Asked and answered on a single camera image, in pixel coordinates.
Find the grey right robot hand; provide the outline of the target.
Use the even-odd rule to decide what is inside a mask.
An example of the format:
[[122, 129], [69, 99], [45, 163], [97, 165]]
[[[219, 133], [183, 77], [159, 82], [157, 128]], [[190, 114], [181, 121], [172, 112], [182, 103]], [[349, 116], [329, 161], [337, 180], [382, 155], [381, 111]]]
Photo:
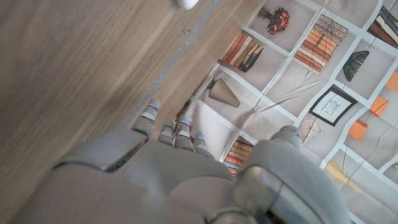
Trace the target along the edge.
[[73, 148], [43, 176], [12, 223], [349, 223], [329, 174], [301, 153], [295, 126], [259, 141], [237, 173], [188, 121], [150, 134], [151, 100], [131, 129]]

